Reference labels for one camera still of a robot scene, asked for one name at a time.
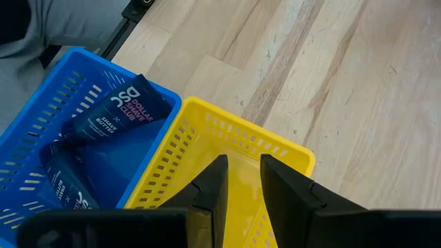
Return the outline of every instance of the product package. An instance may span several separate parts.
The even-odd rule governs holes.
[[[46,176],[64,209],[98,209],[78,152],[61,141],[40,150]]]
[[[61,133],[67,142],[84,146],[167,118],[171,111],[170,104],[140,74],[64,123]]]

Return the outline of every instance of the dollar shave club package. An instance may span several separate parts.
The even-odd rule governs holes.
[[[54,142],[40,150],[46,176],[64,209],[98,209],[84,164],[73,147]]]
[[[86,145],[167,118],[171,111],[172,107],[141,74],[64,123],[62,134],[72,144]]]

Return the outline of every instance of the light wood plank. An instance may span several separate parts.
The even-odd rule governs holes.
[[[314,97],[322,100],[305,144],[316,154],[320,168],[313,177],[335,192],[340,189],[351,162],[355,141],[367,118],[366,111],[376,102],[383,72],[411,4],[411,1],[388,1],[378,9],[380,2],[367,4],[341,66],[335,75],[328,77],[334,86]]]
[[[150,78],[182,94],[206,54],[226,52],[256,1],[196,1],[149,70]]]
[[[292,44],[289,34],[293,34],[303,27],[305,22],[302,17],[305,15],[305,5],[302,1],[283,1],[277,8],[273,19],[268,23],[262,38],[257,43],[245,68],[240,74],[237,83],[226,91],[225,102],[234,103],[225,109],[241,115],[251,107],[250,101],[256,90],[267,75],[273,74],[277,61],[283,60],[283,53],[287,51],[287,44]]]
[[[324,100],[322,94],[329,90],[330,79],[342,63],[366,2],[325,2],[271,108],[265,128],[304,143]]]
[[[230,43],[226,54],[217,54],[218,58],[243,69],[260,41],[269,21],[274,16],[280,2],[281,0],[258,1],[247,17],[243,28],[236,35],[233,43]]]
[[[439,196],[427,197],[428,193],[441,190],[439,178],[429,174],[439,175],[435,167],[440,164],[422,163],[426,156],[436,159],[433,151],[430,153],[432,142],[426,140],[425,152],[412,142],[418,140],[415,132],[436,131],[436,128],[421,130],[416,126],[421,125],[417,119],[422,104],[428,95],[433,96],[428,90],[439,89],[439,83],[433,85],[431,80],[440,68],[437,55],[441,46],[441,6],[436,8],[434,4],[434,1],[412,1],[390,60],[381,71],[382,80],[376,83],[378,91],[371,95],[375,102],[370,109],[365,109],[365,121],[358,138],[351,141],[355,146],[352,154],[347,154],[349,166],[338,192],[364,206],[440,208],[436,204],[440,203]],[[440,97],[438,104],[431,106],[434,116],[439,113],[439,103]],[[420,150],[418,162],[415,149]]]
[[[182,24],[194,0],[156,0],[141,22],[173,32]]]
[[[147,22],[141,22],[116,53],[112,62],[129,68],[137,74],[145,74],[170,37],[169,32]]]
[[[304,1],[298,12],[288,8],[289,13],[296,17],[294,24],[290,27],[287,36],[282,37],[283,44],[277,52],[272,54],[268,51],[269,59],[271,56],[274,58],[244,111],[243,118],[263,125],[322,5],[323,1]]]
[[[243,102],[226,101],[225,97],[237,85],[241,70],[224,63],[212,56],[205,56],[189,83],[185,87],[182,97],[197,96],[209,101],[233,114],[241,114]]]

